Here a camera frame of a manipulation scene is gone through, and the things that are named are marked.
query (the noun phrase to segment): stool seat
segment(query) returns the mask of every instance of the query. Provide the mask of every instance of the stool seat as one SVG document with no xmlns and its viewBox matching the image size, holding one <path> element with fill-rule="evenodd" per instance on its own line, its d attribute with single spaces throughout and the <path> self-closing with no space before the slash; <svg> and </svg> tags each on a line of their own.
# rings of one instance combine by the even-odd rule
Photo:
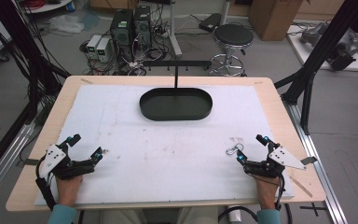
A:
<svg viewBox="0 0 358 224">
<path fill-rule="evenodd" d="M 238 24 L 225 24 L 214 30 L 214 37 L 222 44 L 246 46 L 252 43 L 253 34 L 250 30 Z"/>
<path fill-rule="evenodd" d="M 253 33 L 238 24 L 224 24 L 214 30 L 214 40 L 226 49 L 225 54 L 217 54 L 212 57 L 211 73 L 225 77 L 246 77 L 242 61 L 233 55 L 235 49 L 240 49 L 245 55 L 245 49 L 253 42 Z"/>
</svg>

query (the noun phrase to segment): black pole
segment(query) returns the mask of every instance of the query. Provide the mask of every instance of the black pole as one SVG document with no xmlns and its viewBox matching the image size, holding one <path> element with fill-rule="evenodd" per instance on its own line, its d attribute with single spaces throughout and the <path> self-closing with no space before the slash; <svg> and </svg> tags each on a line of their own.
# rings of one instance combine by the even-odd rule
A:
<svg viewBox="0 0 358 224">
<path fill-rule="evenodd" d="M 342 36 L 348 31 L 352 22 L 357 18 L 358 0 L 344 1 L 304 65 L 290 77 L 286 77 L 274 84 L 276 88 L 280 88 L 292 82 L 287 92 L 282 95 L 282 100 L 291 105 L 295 105 L 301 93 L 307 91 L 304 94 L 301 111 L 301 127 L 306 134 L 309 134 L 308 118 L 310 113 L 310 97 L 316 73 L 331 52 L 333 52 Z"/>
<path fill-rule="evenodd" d="M 175 88 L 178 89 L 179 66 L 175 66 Z"/>
</svg>

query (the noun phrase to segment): electronic equipment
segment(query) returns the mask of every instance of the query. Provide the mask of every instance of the electronic equipment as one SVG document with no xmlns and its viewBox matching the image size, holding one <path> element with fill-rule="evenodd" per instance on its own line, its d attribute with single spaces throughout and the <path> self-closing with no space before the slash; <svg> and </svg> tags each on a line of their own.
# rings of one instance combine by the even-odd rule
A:
<svg viewBox="0 0 358 224">
<path fill-rule="evenodd" d="M 315 47 L 319 40 L 322 38 L 324 31 L 329 24 L 320 22 L 316 27 L 306 30 L 302 33 L 300 42 L 303 44 L 310 43 Z M 358 51 L 358 38 L 350 36 L 347 31 L 344 36 L 339 40 L 334 50 L 330 53 L 326 61 L 336 71 L 344 70 L 348 65 L 356 61 L 352 56 Z"/>
<path fill-rule="evenodd" d="M 132 45 L 135 35 L 131 9 L 118 9 L 110 25 L 110 32 L 119 62 L 132 62 Z"/>
<path fill-rule="evenodd" d="M 131 9 L 118 9 L 113 17 L 110 31 L 114 41 L 120 46 L 132 45 L 134 23 Z"/>
<path fill-rule="evenodd" d="M 109 63 L 113 56 L 112 44 L 110 37 L 103 37 L 97 47 L 98 59 L 100 63 Z"/>
<path fill-rule="evenodd" d="M 152 47 L 150 6 L 137 6 L 134 12 L 135 35 L 138 40 L 138 49 Z"/>
<path fill-rule="evenodd" d="M 200 22 L 199 28 L 201 30 L 213 32 L 214 28 L 219 25 L 221 17 L 222 15 L 220 13 L 214 13 L 204 21 Z"/>
<path fill-rule="evenodd" d="M 87 44 L 87 56 L 90 59 L 98 60 L 97 47 L 101 40 L 101 35 L 94 35 L 91 41 Z"/>
</svg>

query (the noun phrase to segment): cardboard box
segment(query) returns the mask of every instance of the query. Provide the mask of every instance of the cardboard box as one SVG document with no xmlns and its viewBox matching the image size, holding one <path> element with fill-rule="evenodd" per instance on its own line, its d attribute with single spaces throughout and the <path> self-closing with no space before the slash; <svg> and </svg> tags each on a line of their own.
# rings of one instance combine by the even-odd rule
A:
<svg viewBox="0 0 358 224">
<path fill-rule="evenodd" d="M 303 0 L 254 0 L 249 22 L 261 40 L 283 40 Z"/>
<path fill-rule="evenodd" d="M 90 5 L 92 8 L 114 10 L 118 8 L 134 9 L 137 0 L 91 0 Z"/>
</svg>

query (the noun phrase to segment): black oval tray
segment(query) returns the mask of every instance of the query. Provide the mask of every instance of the black oval tray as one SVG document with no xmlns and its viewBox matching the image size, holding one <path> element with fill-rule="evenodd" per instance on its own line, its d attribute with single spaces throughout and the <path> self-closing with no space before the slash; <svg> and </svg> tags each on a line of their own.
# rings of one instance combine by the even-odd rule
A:
<svg viewBox="0 0 358 224">
<path fill-rule="evenodd" d="M 213 105 L 211 95 L 197 88 L 156 88 L 142 95 L 142 114 L 152 120 L 204 119 Z"/>
</svg>

